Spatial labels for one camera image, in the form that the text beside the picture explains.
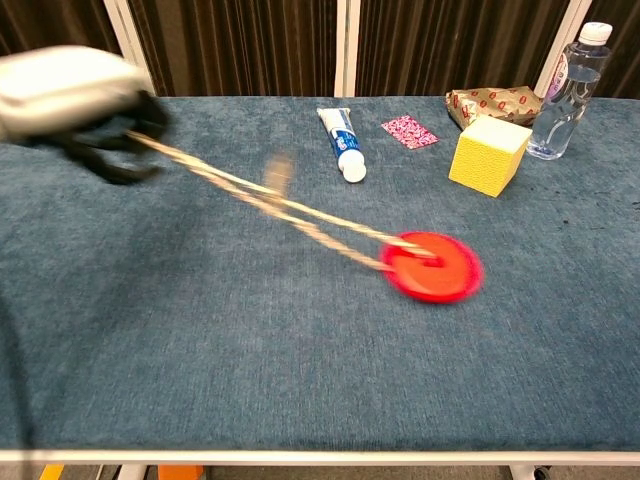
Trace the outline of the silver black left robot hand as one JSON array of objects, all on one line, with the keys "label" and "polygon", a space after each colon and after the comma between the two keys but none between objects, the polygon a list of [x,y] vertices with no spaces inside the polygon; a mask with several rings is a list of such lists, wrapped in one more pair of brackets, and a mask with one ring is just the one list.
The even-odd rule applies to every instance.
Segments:
[{"label": "silver black left robot hand", "polygon": [[145,147],[127,132],[96,140],[79,133],[114,117],[128,118],[136,134],[159,140],[169,116],[152,94],[151,81],[123,57],[81,45],[57,45],[1,58],[1,141],[47,143],[115,185],[133,185],[161,172],[155,165],[130,169],[105,160],[112,150],[141,155]]}]

